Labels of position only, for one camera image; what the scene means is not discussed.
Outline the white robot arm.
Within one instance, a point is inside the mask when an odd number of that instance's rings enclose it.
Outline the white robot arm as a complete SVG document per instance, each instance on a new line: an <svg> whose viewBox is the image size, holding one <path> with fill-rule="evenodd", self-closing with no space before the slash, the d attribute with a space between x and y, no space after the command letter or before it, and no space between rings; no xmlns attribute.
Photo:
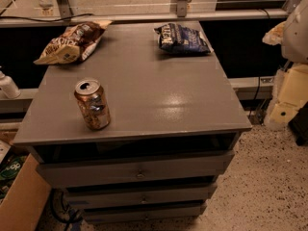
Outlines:
<svg viewBox="0 0 308 231"><path fill-rule="evenodd" d="M293 63L308 64L308 0L301 0L287 18L281 51Z"/></svg>

